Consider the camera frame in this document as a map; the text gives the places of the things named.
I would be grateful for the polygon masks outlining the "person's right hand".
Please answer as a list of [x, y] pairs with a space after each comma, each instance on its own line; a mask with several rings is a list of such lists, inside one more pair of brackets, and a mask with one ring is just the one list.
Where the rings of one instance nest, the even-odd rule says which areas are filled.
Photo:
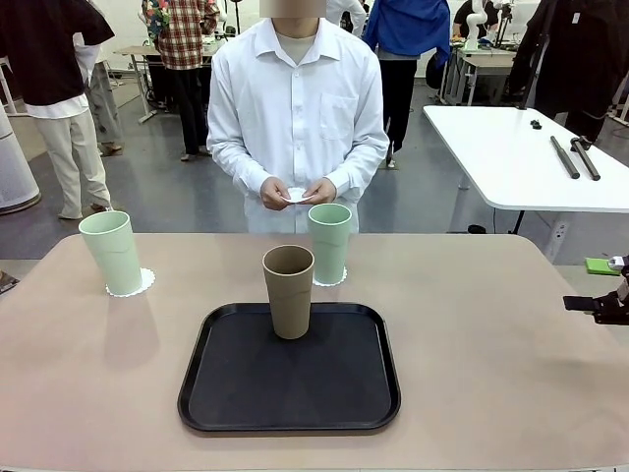
[[288, 188], [280, 179], [274, 176], [264, 180], [260, 187], [259, 195], [266, 209], [281, 211], [290, 204]]

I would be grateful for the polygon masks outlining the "person's left hand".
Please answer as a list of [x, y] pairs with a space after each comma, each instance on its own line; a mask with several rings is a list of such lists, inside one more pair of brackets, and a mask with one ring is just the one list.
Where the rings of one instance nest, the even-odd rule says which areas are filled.
[[336, 193], [335, 185], [329, 179], [321, 178], [307, 188], [304, 198], [309, 205], [329, 204], [335, 200]]

